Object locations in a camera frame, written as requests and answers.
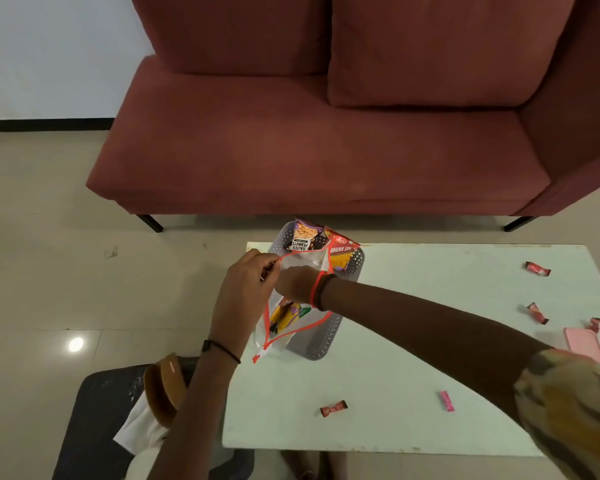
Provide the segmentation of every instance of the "sofa cushion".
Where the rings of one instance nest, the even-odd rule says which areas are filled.
[[[574,0],[333,0],[336,106],[516,106]]]
[[[548,183],[512,111],[339,109],[325,76],[174,74],[148,57],[88,187],[140,214],[509,214]]]
[[[329,0],[133,0],[155,53],[176,72],[325,73]]]

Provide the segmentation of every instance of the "perforated basket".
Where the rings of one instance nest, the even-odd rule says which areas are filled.
[[[280,256],[288,254],[287,247],[293,241],[295,224],[295,222],[289,222],[282,228],[269,248],[270,253]],[[315,238],[313,249],[321,249],[326,243],[327,238],[319,235]],[[361,248],[358,248],[353,253],[351,261],[349,261],[344,277],[348,280],[358,281],[364,261],[365,253]],[[295,333],[287,344],[287,348],[309,360],[319,360],[327,355],[333,338],[340,327],[340,322],[342,322],[342,315],[333,314],[320,325]]]

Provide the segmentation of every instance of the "black baseboard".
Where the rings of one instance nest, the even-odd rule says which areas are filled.
[[[113,118],[70,118],[59,120],[0,120],[0,133],[21,131],[109,130]]]

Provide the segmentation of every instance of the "patterned shirt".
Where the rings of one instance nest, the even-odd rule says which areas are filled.
[[[567,351],[536,354],[514,385],[536,445],[572,480],[600,480],[600,363]]]

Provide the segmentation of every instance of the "floor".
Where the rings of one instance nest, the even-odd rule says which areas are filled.
[[[225,268],[290,216],[138,218],[84,186],[105,132],[0,134],[0,479],[51,476],[90,372],[197,355]],[[600,268],[600,190],[514,233],[507,217],[323,217],[361,242],[580,243]],[[84,339],[71,353],[71,339]],[[545,459],[350,454],[352,479],[558,479]],[[254,479],[282,480],[274,451]]]

